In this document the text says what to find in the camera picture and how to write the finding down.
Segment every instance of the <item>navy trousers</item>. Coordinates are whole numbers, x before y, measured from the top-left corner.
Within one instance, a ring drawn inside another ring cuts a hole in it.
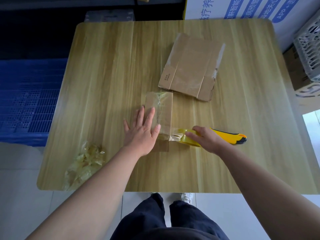
[[[217,223],[193,205],[177,200],[169,208],[172,227],[192,228],[212,234],[221,240],[229,240]],[[120,221],[111,240],[131,239],[143,231],[165,227],[163,198],[160,194],[153,193]]]

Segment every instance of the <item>shoe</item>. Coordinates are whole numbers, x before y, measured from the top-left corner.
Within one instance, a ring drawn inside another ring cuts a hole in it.
[[[191,205],[194,193],[181,193],[181,200]]]

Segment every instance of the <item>left hand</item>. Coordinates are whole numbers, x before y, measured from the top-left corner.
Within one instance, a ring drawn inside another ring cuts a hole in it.
[[[151,130],[154,114],[155,109],[152,107],[150,113],[146,117],[146,121],[143,123],[144,106],[142,106],[140,109],[136,110],[131,128],[129,127],[127,120],[123,120],[125,132],[123,145],[126,148],[130,148],[130,150],[137,152],[139,157],[147,155],[153,149],[160,132],[161,125],[159,124]]]

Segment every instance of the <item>blue plastic crate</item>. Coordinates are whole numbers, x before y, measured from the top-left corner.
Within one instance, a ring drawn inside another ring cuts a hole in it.
[[[67,59],[0,61],[0,141],[45,146]]]

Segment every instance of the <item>white floor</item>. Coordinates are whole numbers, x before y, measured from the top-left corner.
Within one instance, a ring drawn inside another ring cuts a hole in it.
[[[320,110],[303,117],[320,161]],[[42,147],[0,143],[0,240],[25,239],[71,194],[38,190],[36,181],[42,154]],[[179,196],[176,193],[160,194],[164,199],[165,220],[169,227],[169,205]],[[110,239],[120,220],[149,195],[124,193],[105,239]],[[320,195],[305,197],[320,206]],[[197,193],[193,205],[217,222],[230,239],[269,239],[241,194]]]

